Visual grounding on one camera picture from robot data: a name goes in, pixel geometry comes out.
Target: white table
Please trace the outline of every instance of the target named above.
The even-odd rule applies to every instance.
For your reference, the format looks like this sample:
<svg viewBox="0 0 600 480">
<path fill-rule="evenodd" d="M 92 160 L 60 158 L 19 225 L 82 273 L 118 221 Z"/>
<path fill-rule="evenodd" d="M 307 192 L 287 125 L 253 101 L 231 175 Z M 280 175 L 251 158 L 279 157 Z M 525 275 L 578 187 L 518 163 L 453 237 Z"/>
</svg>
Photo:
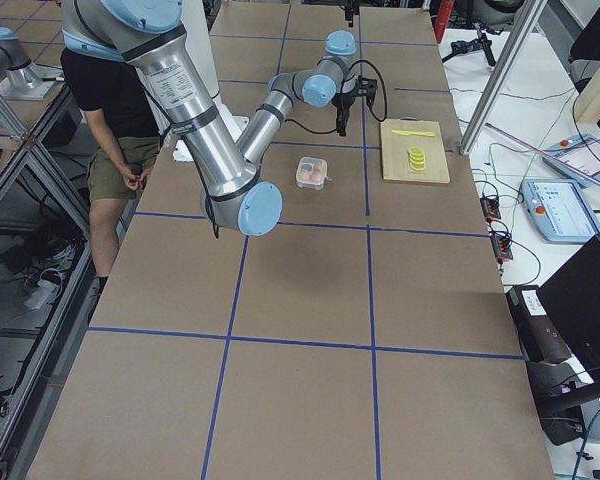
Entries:
<svg viewBox="0 0 600 480">
<path fill-rule="evenodd" d="M 476 38 L 476 33 L 471 30 L 447 30 L 443 42 L 440 44 L 442 57 L 451 52 L 450 43 L 456 40 L 470 41 Z M 500 36 L 489 35 L 493 42 L 493 52 L 498 59 L 507 39 L 507 33 Z M 445 73 L 449 82 L 454 105 L 460 119 L 461 127 L 466 127 L 466 122 L 480 98 L 480 93 L 488 81 L 491 68 L 482 52 L 467 55 L 458 55 L 445 63 Z M 542 35 L 534 33 L 527 40 L 524 49 L 516 59 L 516 63 L 507 79 L 502 94 L 521 97 L 544 98 L 562 94 L 546 100 L 531 100 L 500 95 L 494 109 L 489 115 L 488 122 L 505 130 L 531 145 L 548 147 L 560 140 L 577 134 L 574 126 L 571 106 L 577 96 L 573 83 L 568 77 L 560 61 L 552 50 L 548 40 Z M 600 138 L 600 130 L 596 125 L 581 125 L 581 132 L 591 133 Z M 500 146 L 500 143 L 515 150 L 524 150 L 520 145 L 506 139 L 499 133 L 484 128 L 478 141 L 470 152 L 471 165 L 476 180 L 486 180 L 497 186 L 498 192 L 503 195 L 516 193 L 499 183 L 497 179 L 506 182 L 517 189 L 526 175 L 529 177 L 555 178 L 558 175 L 549 168 L 538 156 L 532 153 L 521 154 L 512 152 Z M 493 162 L 489 160 L 489 147 L 493 152 Z M 478 192 L 485 187 L 486 194 L 494 193 L 491 186 L 477 183 Z M 584 190 L 593 209 L 600 209 L 600 188 L 589 187 Z M 545 241 L 532 224 L 523 205 L 514 207 L 515 201 L 511 197 L 501 199 L 500 211 L 503 222 L 512 229 L 513 239 L 529 248 L 540 259 L 542 269 L 534 284 L 541 285 L 547 280 L 567 259 L 579 248 L 579 245 L 558 245 Z M 514 260 L 504 264 L 502 282 L 504 285 L 529 282 L 538 272 L 538 263 L 531 254 L 518 245 L 513 245 Z M 581 441 L 556 447 L 547 440 L 547 446 L 552 458 L 554 471 L 561 474 L 571 474 Z M 593 478 L 591 470 L 600 469 L 600 443 L 590 441 L 585 449 L 595 457 L 592 461 L 583 460 L 580 463 L 579 475 Z"/>
</svg>

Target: computer monitor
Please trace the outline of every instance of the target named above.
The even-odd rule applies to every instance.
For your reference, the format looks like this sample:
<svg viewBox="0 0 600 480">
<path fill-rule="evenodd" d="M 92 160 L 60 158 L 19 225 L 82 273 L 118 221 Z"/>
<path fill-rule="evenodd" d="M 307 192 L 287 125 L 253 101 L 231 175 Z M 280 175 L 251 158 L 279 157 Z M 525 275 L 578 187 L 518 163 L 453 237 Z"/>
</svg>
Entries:
<svg viewBox="0 0 600 480">
<path fill-rule="evenodd" d="M 540 417 L 600 398 L 600 236 L 592 237 L 539 289 L 549 318 L 594 383 L 536 399 Z"/>
</svg>

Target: khaki shorts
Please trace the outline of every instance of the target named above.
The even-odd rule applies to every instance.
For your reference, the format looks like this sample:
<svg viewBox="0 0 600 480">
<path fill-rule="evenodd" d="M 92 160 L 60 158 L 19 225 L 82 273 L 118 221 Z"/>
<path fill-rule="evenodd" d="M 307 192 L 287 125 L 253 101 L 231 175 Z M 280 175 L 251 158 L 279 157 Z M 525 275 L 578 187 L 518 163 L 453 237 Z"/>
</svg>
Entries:
<svg viewBox="0 0 600 480">
<path fill-rule="evenodd" d="M 159 142 L 158 137 L 123 137 L 118 139 L 131 171 L 138 174 L 152 167 L 156 162 Z M 122 175 L 101 148 L 98 148 L 91 162 L 89 162 L 87 186 L 89 187 L 89 198 L 92 202 L 102 198 L 123 200 L 136 198 L 136 192 L 127 188 Z"/>
</svg>

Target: person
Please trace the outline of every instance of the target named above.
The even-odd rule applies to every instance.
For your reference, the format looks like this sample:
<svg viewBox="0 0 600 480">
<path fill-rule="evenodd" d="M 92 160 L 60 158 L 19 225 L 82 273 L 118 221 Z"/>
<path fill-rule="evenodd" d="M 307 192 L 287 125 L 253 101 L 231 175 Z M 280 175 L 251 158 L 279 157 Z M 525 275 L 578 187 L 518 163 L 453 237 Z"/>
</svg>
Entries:
<svg viewBox="0 0 600 480">
<path fill-rule="evenodd" d="M 87 186 L 91 255 L 102 289 L 120 248 L 118 220 L 151 175 L 160 143 L 158 126 L 134 67 L 66 48 L 60 62 L 98 143 Z"/>
</svg>

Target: yellow knife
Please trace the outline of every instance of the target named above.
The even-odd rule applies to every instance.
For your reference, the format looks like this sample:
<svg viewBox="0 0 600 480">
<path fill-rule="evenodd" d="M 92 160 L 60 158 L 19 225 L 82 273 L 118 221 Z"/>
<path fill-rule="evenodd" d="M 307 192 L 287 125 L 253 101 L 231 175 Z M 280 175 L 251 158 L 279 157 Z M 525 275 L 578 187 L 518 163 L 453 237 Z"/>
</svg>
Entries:
<svg viewBox="0 0 600 480">
<path fill-rule="evenodd" d="M 435 137 L 435 132 L 414 132 L 412 130 L 391 130 L 391 133 L 395 133 L 396 135 L 418 135 L 420 137 Z"/>
</svg>

